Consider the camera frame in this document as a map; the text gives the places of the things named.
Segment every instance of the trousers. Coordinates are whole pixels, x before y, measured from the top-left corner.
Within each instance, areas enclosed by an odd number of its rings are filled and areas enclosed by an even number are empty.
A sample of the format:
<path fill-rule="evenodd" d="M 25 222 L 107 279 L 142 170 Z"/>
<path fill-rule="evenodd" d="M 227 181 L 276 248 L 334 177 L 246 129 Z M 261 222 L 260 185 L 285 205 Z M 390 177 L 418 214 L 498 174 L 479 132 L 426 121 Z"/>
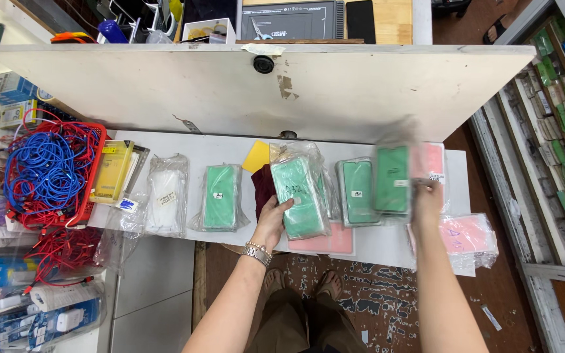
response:
<path fill-rule="evenodd" d="M 328 293 L 303 300 L 291 288 L 283 288 L 265 303 L 259 330 L 246 352 L 298 353 L 327 345 L 341 353 L 367 353 L 345 310 Z"/>

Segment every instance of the white board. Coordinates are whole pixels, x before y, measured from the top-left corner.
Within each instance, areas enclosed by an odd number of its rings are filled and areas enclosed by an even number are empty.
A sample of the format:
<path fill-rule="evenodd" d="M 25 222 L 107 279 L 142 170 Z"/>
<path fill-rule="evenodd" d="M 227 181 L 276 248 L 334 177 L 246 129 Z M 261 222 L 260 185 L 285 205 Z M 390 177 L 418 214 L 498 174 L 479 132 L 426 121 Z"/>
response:
<path fill-rule="evenodd" d="M 0 62 L 119 129 L 374 142 L 391 121 L 443 141 L 535 55 L 531 46 L 282 44 L 270 74 L 240 44 L 0 45 Z"/>
<path fill-rule="evenodd" d="M 118 131 L 116 140 L 131 140 L 137 145 L 150 149 L 149 158 L 137 179 L 132 192 L 146 190 L 146 178 L 149 173 L 149 160 L 153 155 L 169 157 L 174 153 L 183 153 L 189 158 L 190 175 L 186 218 L 190 220 L 200 211 L 201 184 L 208 165 L 223 163 L 242 164 L 255 138 L 233 136 L 202 136 L 194 134 L 172 134 L 167 132 Z M 263 142 L 279 142 L 284 140 L 259 139 Z M 373 146 L 369 144 L 317 142 L 324 156 L 324 166 L 332 178 L 335 177 L 334 164 L 340 160 L 371 156 Z M 463 151 L 446 151 L 448 160 L 448 190 L 450 192 L 450 213 L 469 213 L 470 195 L 468 191 L 468 173 L 466 156 Z M 241 182 L 241 208 L 250 220 L 250 224 L 232 232 L 196 232 L 186 229 L 186 238 L 196 241 L 245 245 L 256 228 L 256 201 L 252 173 L 243 171 Z M 105 228 L 109 207 L 96 204 L 89 220 L 89 226 Z M 279 251 L 289 251 L 287 238 L 282 237 L 276 247 Z M 334 256 L 347 260 L 370 262 L 385 266 L 414 268 L 413 252 L 409 246 L 405 222 L 392 222 L 384 227 L 360 227 L 356 229 L 355 255 L 352 257 Z"/>

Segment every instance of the maroon cloth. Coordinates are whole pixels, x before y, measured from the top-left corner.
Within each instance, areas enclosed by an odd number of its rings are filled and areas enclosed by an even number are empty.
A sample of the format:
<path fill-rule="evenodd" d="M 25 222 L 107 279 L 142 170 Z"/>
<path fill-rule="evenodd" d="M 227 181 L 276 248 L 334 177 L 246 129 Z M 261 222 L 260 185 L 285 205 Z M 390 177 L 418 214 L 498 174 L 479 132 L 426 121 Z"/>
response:
<path fill-rule="evenodd" d="M 263 165 L 263 168 L 252 174 L 252 182 L 254 184 L 254 198 L 256 199 L 256 221 L 259 221 L 261 216 L 261 209 L 267 204 L 272 195 L 276 195 L 276 188 L 274 187 L 274 179 L 272 178 L 272 171 L 269 169 L 269 164 Z"/>

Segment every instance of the yellow card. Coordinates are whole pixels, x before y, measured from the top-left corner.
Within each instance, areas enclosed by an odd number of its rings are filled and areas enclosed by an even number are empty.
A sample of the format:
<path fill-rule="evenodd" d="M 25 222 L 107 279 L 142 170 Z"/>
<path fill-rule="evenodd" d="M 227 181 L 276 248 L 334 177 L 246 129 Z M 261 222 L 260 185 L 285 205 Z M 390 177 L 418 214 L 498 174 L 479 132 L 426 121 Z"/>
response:
<path fill-rule="evenodd" d="M 254 146 L 247 154 L 243 169 L 248 172 L 255 173 L 263 168 L 263 165 L 269 164 L 269 145 L 263 141 L 256 140 Z"/>

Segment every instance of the hand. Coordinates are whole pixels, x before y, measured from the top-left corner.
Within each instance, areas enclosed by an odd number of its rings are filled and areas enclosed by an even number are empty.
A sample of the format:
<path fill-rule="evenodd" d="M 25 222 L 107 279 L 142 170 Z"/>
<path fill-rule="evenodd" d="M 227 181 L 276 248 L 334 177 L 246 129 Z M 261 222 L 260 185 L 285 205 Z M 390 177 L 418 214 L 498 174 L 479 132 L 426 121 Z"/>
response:
<path fill-rule="evenodd" d="M 284 230 L 283 213 L 293 206 L 293 198 L 276 206 L 277 203 L 278 198 L 273 195 L 263 206 L 261 218 L 259 218 L 259 223 L 257 223 L 254 235 L 250 240 L 258 245 L 265 245 L 270 253 L 281 239 L 281 233 Z"/>
<path fill-rule="evenodd" d="M 412 230 L 416 238 L 428 233 L 428 229 L 439 229 L 439 213 L 444 207 L 443 186 L 437 181 L 430 185 L 417 185 L 416 204 L 413 211 Z"/>

